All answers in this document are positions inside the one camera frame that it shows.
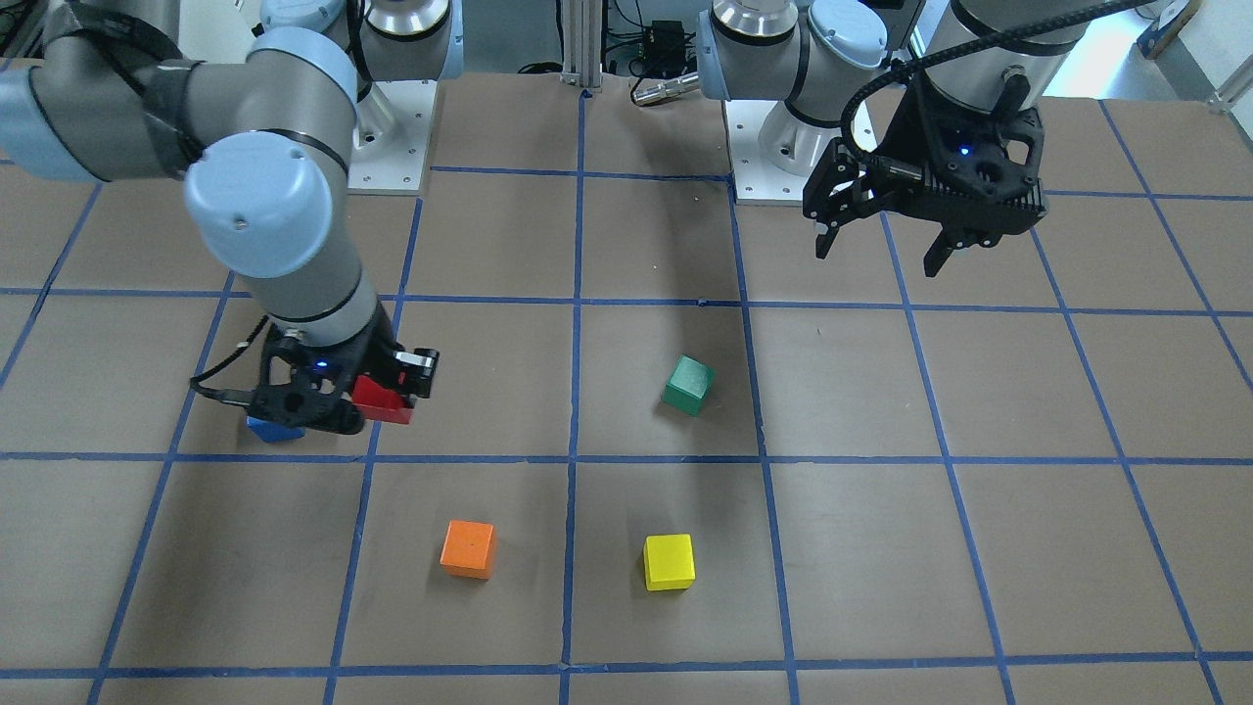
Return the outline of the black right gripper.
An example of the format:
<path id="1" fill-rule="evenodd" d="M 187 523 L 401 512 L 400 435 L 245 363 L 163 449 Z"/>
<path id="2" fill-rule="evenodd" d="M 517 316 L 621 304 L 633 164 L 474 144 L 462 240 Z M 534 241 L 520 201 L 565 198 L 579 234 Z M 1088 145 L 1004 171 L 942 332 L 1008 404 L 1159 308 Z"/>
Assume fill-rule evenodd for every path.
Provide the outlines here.
<path id="1" fill-rule="evenodd" d="M 360 333 L 330 347 L 309 346 L 299 331 L 273 321 L 264 331 L 259 379 L 247 393 L 247 412 L 289 428 L 355 436 L 367 423 L 350 401 L 360 374 L 403 397 L 429 399 L 440 358 L 435 349 L 405 349 L 380 306 Z"/>

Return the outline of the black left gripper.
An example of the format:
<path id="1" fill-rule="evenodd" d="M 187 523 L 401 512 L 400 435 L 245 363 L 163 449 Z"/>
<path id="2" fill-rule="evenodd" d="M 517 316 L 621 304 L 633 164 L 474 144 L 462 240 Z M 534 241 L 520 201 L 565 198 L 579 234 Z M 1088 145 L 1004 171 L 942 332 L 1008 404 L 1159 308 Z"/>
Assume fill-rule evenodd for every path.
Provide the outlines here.
<path id="1" fill-rule="evenodd" d="M 923 255 L 938 275 L 967 240 L 1020 235 L 1048 213 L 1042 193 L 1044 129 L 1037 108 L 1022 108 L 1024 74 L 994 81 L 992 106 L 976 111 L 945 95 L 928 75 L 908 81 L 880 147 L 870 157 L 851 136 L 837 136 L 803 187 L 803 214 L 814 222 L 814 257 L 827 259 L 840 229 L 888 212 L 944 229 Z"/>

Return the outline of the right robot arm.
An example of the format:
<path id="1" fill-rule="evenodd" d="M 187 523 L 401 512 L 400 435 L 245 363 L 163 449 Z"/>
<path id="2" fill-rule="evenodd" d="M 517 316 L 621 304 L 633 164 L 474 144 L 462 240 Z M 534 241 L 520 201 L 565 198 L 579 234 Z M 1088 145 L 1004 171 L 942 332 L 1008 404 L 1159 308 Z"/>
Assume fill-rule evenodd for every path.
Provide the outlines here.
<path id="1" fill-rule="evenodd" d="M 242 63 L 187 58 L 174 1 L 51 1 L 44 63 L 3 75 L 3 148 L 28 173 L 170 178 L 207 249 L 263 317 L 251 389 L 189 379 L 272 432 L 406 425 L 439 352 L 393 336 L 355 243 L 350 162 L 381 81 L 464 71 L 459 1 L 264 1 Z"/>

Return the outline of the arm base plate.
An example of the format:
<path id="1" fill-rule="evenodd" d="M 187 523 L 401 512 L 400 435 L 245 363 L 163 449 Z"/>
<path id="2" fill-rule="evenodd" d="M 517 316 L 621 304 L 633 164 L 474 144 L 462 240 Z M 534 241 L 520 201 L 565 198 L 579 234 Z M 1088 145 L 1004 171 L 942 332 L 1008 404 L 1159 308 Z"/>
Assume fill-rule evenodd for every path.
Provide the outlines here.
<path id="1" fill-rule="evenodd" d="M 439 84 L 376 81 L 358 103 L 348 190 L 353 195 L 419 197 L 434 138 Z"/>
<path id="2" fill-rule="evenodd" d="M 782 100 L 729 100 L 723 111 L 738 204 L 798 207 L 840 129 L 802 121 Z"/>

